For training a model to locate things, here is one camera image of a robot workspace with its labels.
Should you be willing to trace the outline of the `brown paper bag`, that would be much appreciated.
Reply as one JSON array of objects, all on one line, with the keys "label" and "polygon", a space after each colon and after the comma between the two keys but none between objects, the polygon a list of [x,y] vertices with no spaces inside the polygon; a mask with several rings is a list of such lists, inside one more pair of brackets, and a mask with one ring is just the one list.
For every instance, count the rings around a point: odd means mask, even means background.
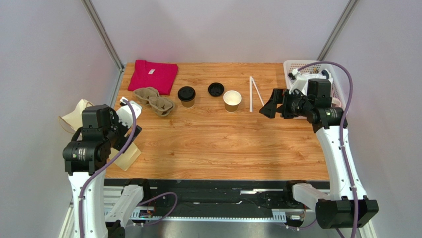
[{"label": "brown paper bag", "polygon": [[[64,116],[58,116],[59,124],[62,129],[68,133],[74,134],[77,129],[82,127],[82,111],[90,106],[93,106],[91,102],[86,99],[81,99],[72,112]],[[132,114],[128,106],[119,108],[117,114],[119,116],[119,121],[122,122],[124,126],[132,126]],[[131,143],[126,151],[120,155],[114,163],[122,170],[126,171],[139,155],[141,155],[141,151],[134,143]]]}]

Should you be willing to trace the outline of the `pulp cup carrier tray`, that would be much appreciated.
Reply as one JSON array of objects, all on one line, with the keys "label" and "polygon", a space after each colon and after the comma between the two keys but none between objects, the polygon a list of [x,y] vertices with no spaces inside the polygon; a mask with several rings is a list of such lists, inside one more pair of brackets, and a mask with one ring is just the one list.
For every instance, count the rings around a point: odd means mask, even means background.
[{"label": "pulp cup carrier tray", "polygon": [[153,87],[139,88],[133,91],[135,98],[144,106],[150,106],[152,111],[160,117],[166,117],[176,107],[175,103],[160,95]]}]

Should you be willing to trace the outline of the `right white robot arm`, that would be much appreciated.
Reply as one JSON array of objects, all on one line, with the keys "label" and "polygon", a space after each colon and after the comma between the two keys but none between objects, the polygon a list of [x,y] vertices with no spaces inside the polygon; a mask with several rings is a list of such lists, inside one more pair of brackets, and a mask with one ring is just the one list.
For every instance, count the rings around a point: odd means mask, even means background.
[{"label": "right white robot arm", "polygon": [[303,180],[288,181],[286,203],[313,210],[323,229],[361,228],[379,212],[379,205],[368,198],[359,180],[348,144],[345,113],[332,105],[331,85],[327,79],[311,79],[306,94],[298,89],[274,89],[259,112],[268,118],[276,113],[284,119],[305,117],[323,150],[330,193]]}]

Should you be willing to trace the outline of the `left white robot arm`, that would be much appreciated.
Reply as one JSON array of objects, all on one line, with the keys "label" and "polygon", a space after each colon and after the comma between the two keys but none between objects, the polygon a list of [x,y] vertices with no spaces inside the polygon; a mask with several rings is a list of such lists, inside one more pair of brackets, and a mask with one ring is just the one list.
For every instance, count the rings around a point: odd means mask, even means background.
[{"label": "left white robot arm", "polygon": [[112,149],[116,158],[128,150],[141,132],[135,119],[142,107],[130,101],[117,111],[103,104],[81,112],[82,126],[63,150],[65,171],[72,187],[76,238],[123,238],[135,207],[151,194],[145,178],[126,181],[121,196],[106,215],[104,181]]}]

